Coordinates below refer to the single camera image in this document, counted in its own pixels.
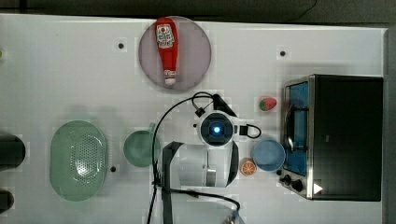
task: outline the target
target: microwave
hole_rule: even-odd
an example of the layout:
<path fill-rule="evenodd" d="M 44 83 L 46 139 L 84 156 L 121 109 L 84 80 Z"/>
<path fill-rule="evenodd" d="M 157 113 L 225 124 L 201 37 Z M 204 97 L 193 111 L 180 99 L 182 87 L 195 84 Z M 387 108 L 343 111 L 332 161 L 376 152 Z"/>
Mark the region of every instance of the microwave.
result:
<path fill-rule="evenodd" d="M 311 75 L 285 83 L 281 185 L 309 200 L 381 200 L 383 78 Z"/>

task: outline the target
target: food item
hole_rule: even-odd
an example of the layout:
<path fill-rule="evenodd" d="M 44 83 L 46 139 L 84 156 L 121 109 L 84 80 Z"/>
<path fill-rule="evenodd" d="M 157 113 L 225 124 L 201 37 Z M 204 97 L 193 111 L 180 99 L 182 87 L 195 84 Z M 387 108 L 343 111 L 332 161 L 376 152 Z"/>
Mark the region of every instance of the food item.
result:
<path fill-rule="evenodd" d="M 155 35 L 157 47 L 163 62 L 163 74 L 165 83 L 176 83 L 178 37 L 175 23 L 166 17 L 159 18 L 155 22 Z"/>
<path fill-rule="evenodd" d="M 260 109 L 262 111 L 272 110 L 276 106 L 276 99 L 272 97 L 264 97 L 260 101 Z"/>
<path fill-rule="evenodd" d="M 256 173 L 257 167 L 252 159 L 245 158 L 241 161 L 240 172 L 242 175 L 253 175 Z"/>

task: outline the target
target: microwave window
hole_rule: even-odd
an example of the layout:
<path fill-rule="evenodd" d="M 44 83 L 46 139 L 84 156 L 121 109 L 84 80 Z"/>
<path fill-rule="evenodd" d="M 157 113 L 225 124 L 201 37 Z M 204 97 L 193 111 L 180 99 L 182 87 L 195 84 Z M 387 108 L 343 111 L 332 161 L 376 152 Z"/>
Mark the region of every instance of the microwave window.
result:
<path fill-rule="evenodd" d="M 286 88 L 286 106 L 290 108 L 308 107 L 308 83 L 300 83 Z M 284 168 L 296 174 L 306 176 L 306 141 L 307 141 L 307 111 L 294 111 L 294 150 L 286 150 Z"/>

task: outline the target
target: green bowl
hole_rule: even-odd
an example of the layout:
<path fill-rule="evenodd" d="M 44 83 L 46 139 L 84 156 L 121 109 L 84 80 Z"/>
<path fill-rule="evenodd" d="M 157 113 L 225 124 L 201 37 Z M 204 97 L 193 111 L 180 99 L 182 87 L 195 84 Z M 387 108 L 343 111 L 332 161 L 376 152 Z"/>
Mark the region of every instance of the green bowl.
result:
<path fill-rule="evenodd" d="M 147 131 L 131 133 L 125 141 L 123 152 L 125 159 L 134 166 L 146 167 L 152 164 L 152 137 L 155 123 L 150 123 Z M 160 140 L 156 137 L 154 145 L 154 159 L 158 160 L 161 152 Z"/>
<path fill-rule="evenodd" d="M 63 198 L 84 201 L 105 182 L 106 139 L 89 122 L 75 120 L 63 125 L 50 146 L 49 181 Z"/>

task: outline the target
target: microwave knob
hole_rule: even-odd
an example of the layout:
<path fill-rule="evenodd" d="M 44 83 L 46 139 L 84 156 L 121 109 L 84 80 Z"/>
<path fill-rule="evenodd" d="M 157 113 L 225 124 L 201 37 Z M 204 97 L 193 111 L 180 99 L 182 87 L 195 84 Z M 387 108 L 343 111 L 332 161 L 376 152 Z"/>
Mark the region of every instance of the microwave knob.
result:
<path fill-rule="evenodd" d="M 283 178 L 280 178 L 279 181 L 285 183 L 286 186 L 289 186 L 291 182 L 291 177 L 289 175 L 285 175 L 283 176 Z"/>
<path fill-rule="evenodd" d="M 291 187 L 299 192 L 303 190 L 303 182 L 300 179 L 291 181 Z"/>

